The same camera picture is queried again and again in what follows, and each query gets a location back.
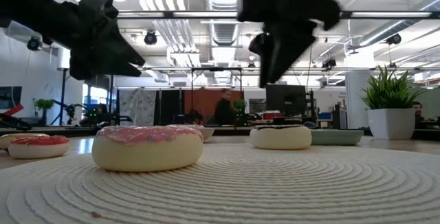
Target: computer monitor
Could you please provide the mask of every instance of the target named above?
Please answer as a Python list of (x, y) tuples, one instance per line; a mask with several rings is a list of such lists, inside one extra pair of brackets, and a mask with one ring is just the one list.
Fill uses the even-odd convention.
[(266, 86), (266, 110), (288, 115), (304, 114), (307, 109), (305, 86)]

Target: robotic arm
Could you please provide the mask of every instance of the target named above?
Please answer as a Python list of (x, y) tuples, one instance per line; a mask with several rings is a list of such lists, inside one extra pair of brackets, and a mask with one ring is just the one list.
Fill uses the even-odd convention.
[(133, 65), (144, 59), (124, 40), (113, 0), (81, 0), (78, 5), (53, 0), (0, 0), (0, 19), (14, 20), (71, 50), (70, 74), (84, 80), (97, 74), (139, 76)]
[(249, 45), (260, 56), (260, 87), (279, 80), (315, 42), (312, 19), (327, 31), (339, 23), (340, 11), (335, 0), (238, 0), (238, 21), (264, 22), (263, 33)]

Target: green plant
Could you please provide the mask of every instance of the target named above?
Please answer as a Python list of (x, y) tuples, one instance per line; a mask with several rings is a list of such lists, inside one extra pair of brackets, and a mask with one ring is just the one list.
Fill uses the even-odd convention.
[(38, 99), (35, 102), (35, 107), (39, 110), (48, 110), (54, 106), (53, 100), (45, 100), (45, 99)]
[(234, 102), (232, 103), (232, 106), (237, 111), (244, 111), (246, 109), (246, 101), (245, 100), (234, 100)]
[(363, 89), (366, 97), (362, 98), (367, 106), (374, 109), (406, 109), (411, 108), (413, 101), (422, 91), (411, 93), (408, 86), (408, 72), (400, 78), (396, 77), (395, 70), (389, 71), (386, 67), (379, 67), (378, 78), (370, 76), (370, 87)]

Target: white pot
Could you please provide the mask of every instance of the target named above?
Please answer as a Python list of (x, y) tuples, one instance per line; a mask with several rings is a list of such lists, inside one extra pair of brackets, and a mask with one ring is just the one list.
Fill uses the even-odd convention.
[(414, 109), (368, 110), (368, 124), (375, 138), (410, 139), (414, 133)]

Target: woven round placemat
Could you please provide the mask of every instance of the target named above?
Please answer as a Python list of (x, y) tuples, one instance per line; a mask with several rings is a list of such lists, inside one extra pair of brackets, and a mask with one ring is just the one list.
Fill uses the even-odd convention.
[(211, 144), (139, 174), (62, 157), (0, 170), (0, 223), (440, 223), (440, 156)]

